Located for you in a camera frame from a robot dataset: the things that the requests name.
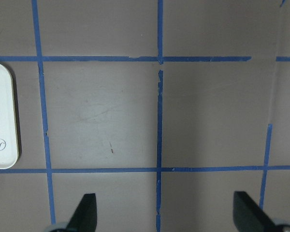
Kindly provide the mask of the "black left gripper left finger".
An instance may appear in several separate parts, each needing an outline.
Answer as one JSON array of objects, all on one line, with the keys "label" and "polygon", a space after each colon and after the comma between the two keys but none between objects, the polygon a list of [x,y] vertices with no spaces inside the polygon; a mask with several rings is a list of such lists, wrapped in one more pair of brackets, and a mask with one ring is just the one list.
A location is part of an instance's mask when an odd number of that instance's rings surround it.
[{"label": "black left gripper left finger", "polygon": [[67,232],[94,232],[97,227],[96,194],[85,194],[65,228]]}]

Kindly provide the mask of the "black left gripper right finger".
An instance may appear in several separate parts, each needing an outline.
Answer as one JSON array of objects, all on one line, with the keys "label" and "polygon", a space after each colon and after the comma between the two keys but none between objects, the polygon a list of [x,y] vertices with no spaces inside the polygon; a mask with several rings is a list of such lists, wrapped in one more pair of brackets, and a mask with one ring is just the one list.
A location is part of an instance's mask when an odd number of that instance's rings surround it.
[{"label": "black left gripper right finger", "polygon": [[233,193],[232,217],[239,232],[273,232],[274,222],[245,191]]}]

